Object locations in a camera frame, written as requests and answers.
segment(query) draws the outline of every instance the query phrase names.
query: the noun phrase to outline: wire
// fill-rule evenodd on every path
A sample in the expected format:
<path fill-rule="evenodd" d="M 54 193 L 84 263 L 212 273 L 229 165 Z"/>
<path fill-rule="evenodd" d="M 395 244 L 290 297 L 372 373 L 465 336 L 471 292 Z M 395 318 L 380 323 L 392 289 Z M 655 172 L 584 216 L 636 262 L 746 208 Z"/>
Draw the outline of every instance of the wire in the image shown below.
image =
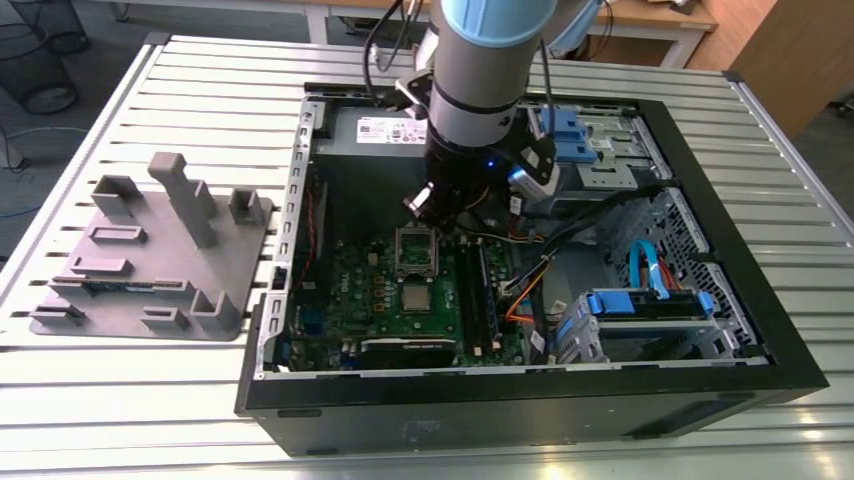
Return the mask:
<path fill-rule="evenodd" d="M 489 194 L 489 187 L 488 187 L 488 185 L 487 185 L 487 187 L 485 187 L 485 189 L 483 190 L 483 193 L 480 194 L 480 196 L 477 197 L 477 199 L 476 199 L 473 202 L 471 202 L 468 205 L 465 205 L 465 206 L 463 207 L 463 211 L 465 211 L 465 210 L 471 210 L 471 209 L 472 209 L 472 208 L 475 208 L 477 205 L 480 205 L 480 203 L 483 202 L 483 200 L 485 200 L 485 197 L 488 196 L 488 194 Z"/>
<path fill-rule="evenodd" d="M 591 226 L 593 226 L 599 219 L 611 211 L 613 207 L 629 200 L 644 197 L 653 197 L 661 192 L 663 189 L 664 187 L 661 185 L 649 185 L 647 187 L 639 188 L 637 190 L 615 193 L 595 205 L 592 205 L 589 208 L 587 208 L 584 211 L 577 213 L 561 227 L 557 227 L 555 229 L 551 235 L 548 235 L 548 237 L 545 238 L 545 241 L 543 242 L 543 246 L 540 248 L 540 259 L 536 264 L 517 279 L 511 280 L 504 288 L 512 289 L 527 278 L 531 278 L 531 276 L 536 274 L 543 265 L 547 265 L 551 261 L 552 257 L 557 253 L 557 250 L 560 249 L 561 242 L 567 239 L 571 239 L 579 232 L 587 230 Z"/>
<path fill-rule="evenodd" d="M 417 2 L 415 0 L 412 0 L 409 2 L 409 12 L 405 15 L 405 19 L 403 19 L 403 8 L 400 8 L 400 21 L 403 22 L 403 25 L 400 26 L 400 32 L 397 33 L 397 40 L 395 41 L 395 47 L 391 51 L 391 56 L 388 57 L 388 62 L 385 63 L 385 66 L 383 66 L 383 62 L 376 61 L 376 68 L 380 72 L 385 73 L 388 71 L 388 69 L 391 68 L 391 64 L 395 61 L 395 57 L 397 56 L 397 51 L 400 50 L 400 45 L 403 43 L 403 38 L 408 37 L 408 33 L 409 33 L 409 27 L 412 25 L 412 23 L 417 22 L 417 17 L 421 14 L 421 5 L 424 4 L 424 0 L 417 0 Z"/>
<path fill-rule="evenodd" d="M 679 280 L 676 280 L 676 276 L 672 274 L 672 271 L 669 270 L 669 266 L 667 265 L 667 260 L 664 259 L 664 257 L 659 254 L 657 255 L 657 264 L 661 267 L 661 274 L 664 275 L 664 282 L 668 283 L 668 287 L 669 289 L 679 289 L 681 290 L 681 283 L 679 282 Z"/>
<path fill-rule="evenodd" d="M 495 240 L 499 240 L 501 242 L 507 242 L 507 243 L 519 243 L 519 244 L 531 244 L 531 243 L 536 243 L 536 242 L 531 242 L 529 240 L 516 240 L 513 238 L 509 237 L 501 237 L 500 235 L 495 235 L 492 233 L 487 233 L 487 232 L 477 232 L 469 228 L 463 227 L 461 225 L 456 225 L 456 228 L 459 228 L 463 232 L 465 232 L 468 235 L 473 235 L 475 237 L 484 237 L 484 238 L 492 238 Z"/>
<path fill-rule="evenodd" d="M 30 133 L 37 133 L 37 132 L 78 132 L 78 133 L 82 133 L 82 134 L 89 133 L 89 131 L 85 128 L 76 128 L 76 127 L 38 127 L 38 128 L 30 128 L 29 130 L 24 130 L 22 132 L 13 133 L 6 138 L 10 140 L 13 138 L 22 137 L 24 135 L 29 135 Z"/>
<path fill-rule="evenodd" d="M 41 205 L 38 205 L 37 207 L 32 207 L 28 210 L 24 210 L 21 212 L 14 212 L 14 213 L 4 213 L 2 215 L 0 215 L 0 218 L 12 218 L 12 217 L 20 217 L 21 215 L 26 215 L 28 213 L 34 212 L 36 210 L 38 210 L 41 208 Z"/>
<path fill-rule="evenodd" d="M 508 322 L 524 322 L 524 323 L 533 323 L 533 317 L 528 316 L 528 315 L 509 315 L 505 320 Z"/>
<path fill-rule="evenodd" d="M 5 129 L 2 128 L 1 125 L 0 125 L 0 135 L 2 136 L 2 148 L 5 150 L 4 152 L 5 164 L 9 169 L 9 172 L 17 175 L 22 173 L 24 170 L 26 170 L 28 165 L 24 162 L 24 160 L 21 160 L 21 163 L 17 164 L 17 167 L 12 166 L 12 149 L 9 147 L 9 136 L 5 134 Z"/>
<path fill-rule="evenodd" d="M 513 312 L 516 311 L 516 308 L 519 308 L 519 305 L 521 304 L 521 300 L 524 300 L 524 297 L 528 296 L 528 292 L 536 286 L 536 283 L 543 279 L 543 275 L 545 275 L 545 270 L 548 270 L 548 268 L 543 268 L 543 271 L 539 272 L 539 275 L 536 275 L 536 277 L 533 277 L 533 280 L 531 280 L 531 282 L 528 283 L 528 286 L 524 287 L 521 294 L 519 295 L 516 300 L 512 302 L 512 305 L 507 309 L 507 314 L 504 316 L 507 320 L 509 320 L 509 317 L 513 316 Z"/>
<path fill-rule="evenodd" d="M 611 2 L 608 2 L 608 0 L 604 0 L 604 8 L 608 14 L 604 31 L 601 32 L 601 36 L 596 42 L 596 51 L 589 54 L 589 58 L 587 60 L 592 60 L 604 51 L 604 48 L 608 46 L 608 42 L 611 41 L 611 35 L 613 33 L 613 7 L 611 7 Z"/>
<path fill-rule="evenodd" d="M 555 136 L 555 102 L 551 96 L 551 73 L 548 72 L 548 54 L 545 52 L 545 42 L 539 39 L 539 56 L 543 61 L 543 79 L 545 81 L 545 102 L 548 102 L 548 133 L 547 135 L 553 138 Z"/>
<path fill-rule="evenodd" d="M 364 41 L 364 49 L 361 52 L 361 77 L 364 78 L 364 89 L 368 92 L 368 97 L 373 100 L 375 103 L 379 104 L 379 98 L 376 97 L 376 92 L 373 91 L 373 83 L 371 82 L 371 70 L 369 70 L 369 62 L 368 57 L 371 55 L 371 45 L 373 44 L 373 38 L 376 38 L 376 32 L 383 26 L 383 23 L 388 20 L 388 18 L 395 14 L 397 8 L 403 4 L 403 0 L 395 0 L 395 3 L 391 4 L 388 10 L 383 14 L 383 17 L 379 19 L 373 28 L 371 29 L 371 33 L 368 33 L 368 38 Z"/>
<path fill-rule="evenodd" d="M 516 222 L 519 218 L 521 218 L 519 215 L 513 215 L 509 219 L 509 223 L 507 224 L 507 237 L 512 238 L 513 240 L 527 240 L 527 235 L 515 232 Z M 543 237 L 540 234 L 536 234 L 533 235 L 533 239 L 539 242 L 543 242 L 545 240 L 545 237 Z"/>
<path fill-rule="evenodd" d="M 5 149 L 5 163 L 6 163 L 6 168 L 9 169 L 9 172 L 17 175 L 29 167 L 29 164 L 24 162 L 21 162 L 21 164 L 17 165 L 17 167 L 12 166 L 12 156 L 9 155 L 10 153 L 9 140 L 12 140 L 13 138 L 29 135 L 32 133 L 49 132 L 49 131 L 80 132 L 82 134 L 89 133 L 88 130 L 82 128 L 76 128 L 76 127 L 37 127 L 37 128 L 30 128 L 29 130 L 24 130 L 22 132 L 13 133 L 12 135 L 6 135 L 5 129 L 2 128 L 2 126 L 0 126 L 0 135 L 2 136 L 2 148 Z"/>

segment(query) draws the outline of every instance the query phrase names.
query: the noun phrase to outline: slotted metal table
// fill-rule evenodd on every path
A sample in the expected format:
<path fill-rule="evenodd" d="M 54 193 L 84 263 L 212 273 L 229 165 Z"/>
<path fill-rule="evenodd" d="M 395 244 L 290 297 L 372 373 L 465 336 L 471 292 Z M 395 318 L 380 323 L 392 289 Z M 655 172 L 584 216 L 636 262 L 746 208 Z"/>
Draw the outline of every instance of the slotted metal table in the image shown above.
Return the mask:
<path fill-rule="evenodd" d="M 667 104 L 827 374 L 830 388 L 794 403 L 668 440 L 292 461 L 232 413 L 245 333 L 229 343 L 32 335 L 28 312 L 94 214 L 100 176 L 129 175 L 156 189 L 145 164 L 153 152 L 177 151 L 210 193 L 252 186 L 281 206 L 302 84 L 361 82 L 359 49 L 165 38 L 144 45 L 0 272 L 0 475 L 854 477 L 854 228 L 750 91 L 717 73 L 551 68 L 555 93 Z M 373 72 L 377 83 L 411 62 L 400 55 L 388 73 Z M 541 91 L 540 73 L 535 64 L 532 90 Z M 280 220 L 277 212 L 262 254 Z M 262 259 L 256 282 L 268 279 Z M 258 295 L 253 289 L 249 301 Z"/>

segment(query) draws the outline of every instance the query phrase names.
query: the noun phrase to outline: trash bin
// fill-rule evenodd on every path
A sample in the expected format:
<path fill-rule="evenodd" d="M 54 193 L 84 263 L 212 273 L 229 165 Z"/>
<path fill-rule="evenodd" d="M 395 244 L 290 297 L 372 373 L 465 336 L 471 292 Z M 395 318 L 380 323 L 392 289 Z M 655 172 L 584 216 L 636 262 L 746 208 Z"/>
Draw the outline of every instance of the trash bin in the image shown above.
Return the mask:
<path fill-rule="evenodd" d="M 58 112 L 77 99 L 48 37 L 44 29 L 25 23 L 0 25 L 0 88 L 29 113 Z"/>
<path fill-rule="evenodd" d="M 29 25 L 49 33 L 48 46 L 64 55 L 89 45 L 70 0 L 9 0 Z"/>

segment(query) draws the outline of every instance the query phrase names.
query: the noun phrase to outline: black cable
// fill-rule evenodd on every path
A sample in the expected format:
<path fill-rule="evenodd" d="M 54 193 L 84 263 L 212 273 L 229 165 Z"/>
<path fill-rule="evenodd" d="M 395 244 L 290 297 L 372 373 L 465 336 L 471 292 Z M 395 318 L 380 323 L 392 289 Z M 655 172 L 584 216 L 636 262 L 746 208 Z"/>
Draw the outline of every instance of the black cable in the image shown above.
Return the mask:
<path fill-rule="evenodd" d="M 548 363 L 548 318 L 545 317 L 545 301 L 543 300 L 543 281 L 540 281 L 528 293 L 531 302 L 531 316 L 533 317 L 533 331 L 541 338 L 543 351 L 540 352 L 533 341 L 531 342 L 531 365 L 545 365 Z"/>
<path fill-rule="evenodd" d="M 548 136 L 555 136 L 555 102 L 551 96 L 551 74 L 548 73 L 548 54 L 545 52 L 545 42 L 539 39 L 539 56 L 543 61 L 543 77 L 545 80 L 545 102 L 548 102 Z"/>
<path fill-rule="evenodd" d="M 468 214 L 468 216 L 471 217 L 471 219 L 475 221 L 475 223 L 477 224 L 477 226 L 480 227 L 480 231 L 483 233 L 491 233 L 495 234 L 495 231 L 492 230 L 492 228 L 489 228 L 489 226 L 485 224 L 485 220 L 483 220 L 483 217 L 480 216 L 480 214 L 473 211 L 473 210 L 467 210 L 465 213 Z"/>
<path fill-rule="evenodd" d="M 596 51 L 589 54 L 588 60 L 592 60 L 604 51 L 613 33 L 613 7 L 611 7 L 608 0 L 604 0 L 604 8 L 607 10 L 608 19 L 604 25 L 604 31 L 601 32 L 601 37 L 599 37 L 599 41 L 596 42 Z"/>
<path fill-rule="evenodd" d="M 364 89 L 367 90 L 368 97 L 373 100 L 375 103 L 379 103 L 379 98 L 376 97 L 376 92 L 373 91 L 373 83 L 371 82 L 371 70 L 369 70 L 369 56 L 371 56 L 371 45 L 373 44 L 373 38 L 376 38 L 376 32 L 383 26 L 383 23 L 388 20 L 388 18 L 395 14 L 397 8 L 403 4 L 403 0 L 395 0 L 395 3 L 391 4 L 388 10 L 383 14 L 383 17 L 373 25 L 371 29 L 371 33 L 368 33 L 368 38 L 364 41 L 364 50 L 361 52 L 361 76 L 364 78 Z"/>
<path fill-rule="evenodd" d="M 5 164 L 9 168 L 9 172 L 14 175 L 18 175 L 24 170 L 26 170 L 26 163 L 21 161 L 17 167 L 12 166 L 12 149 L 9 148 L 9 136 L 5 134 L 5 128 L 0 125 L 0 136 L 2 136 L 2 148 L 5 149 Z"/>
<path fill-rule="evenodd" d="M 653 197 L 661 192 L 663 189 L 664 185 L 649 185 L 647 187 L 639 188 L 637 190 L 615 193 L 595 205 L 592 205 L 589 208 L 587 208 L 584 211 L 579 212 L 563 224 L 563 226 L 557 227 L 551 235 L 545 237 L 536 263 L 531 266 L 524 274 L 509 281 L 504 288 L 515 288 L 515 286 L 519 285 L 525 279 L 532 278 L 535 275 L 537 275 L 541 269 L 548 266 L 551 258 L 560 249 L 561 242 L 565 240 L 571 240 L 577 233 L 592 227 L 597 223 L 600 218 L 613 209 L 613 207 L 629 200 Z"/>
<path fill-rule="evenodd" d="M 26 215 L 28 213 L 37 211 L 40 208 L 41 208 L 41 205 L 38 205 L 37 207 L 28 208 L 26 210 L 21 210 L 20 212 L 0 214 L 0 220 L 4 218 L 20 217 L 21 215 Z"/>
<path fill-rule="evenodd" d="M 395 41 L 395 47 L 391 51 L 388 62 L 385 62 L 385 66 L 383 66 L 383 62 L 380 61 L 381 59 L 377 59 L 376 61 L 376 68 L 383 73 L 387 72 L 388 69 L 391 68 L 391 64 L 395 61 L 395 58 L 397 56 L 397 51 L 400 50 L 403 38 L 404 37 L 408 38 L 411 25 L 417 22 L 417 17 L 421 14 L 423 3 L 424 3 L 424 0 L 417 0 L 417 3 L 415 4 L 415 11 L 412 12 L 412 15 L 405 16 L 405 19 L 403 18 L 403 8 L 400 8 L 400 21 L 403 22 L 403 25 L 400 26 L 400 32 L 397 33 L 397 40 Z"/>
<path fill-rule="evenodd" d="M 461 226 L 459 223 L 456 224 L 456 228 L 459 229 L 459 231 L 461 231 L 463 233 L 475 236 L 475 237 L 483 237 L 483 238 L 492 238 L 500 242 L 505 242 L 505 243 L 516 243 L 516 244 L 524 244 L 528 245 L 533 242 L 528 241 L 528 240 L 516 240 L 515 238 L 509 238 L 509 237 L 504 237 L 501 235 L 496 235 L 493 233 L 488 233 L 488 232 L 477 232 L 476 230 L 472 230 L 468 227 Z"/>

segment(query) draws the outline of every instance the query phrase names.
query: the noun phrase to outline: power supply label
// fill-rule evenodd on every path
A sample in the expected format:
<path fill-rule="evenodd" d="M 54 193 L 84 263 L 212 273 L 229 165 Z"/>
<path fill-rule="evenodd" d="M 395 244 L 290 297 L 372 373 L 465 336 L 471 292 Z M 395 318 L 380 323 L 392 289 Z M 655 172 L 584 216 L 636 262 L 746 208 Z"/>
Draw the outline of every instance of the power supply label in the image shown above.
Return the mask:
<path fill-rule="evenodd" d="M 427 120 L 392 117 L 361 117 L 356 143 L 403 143 L 423 145 L 427 140 Z"/>

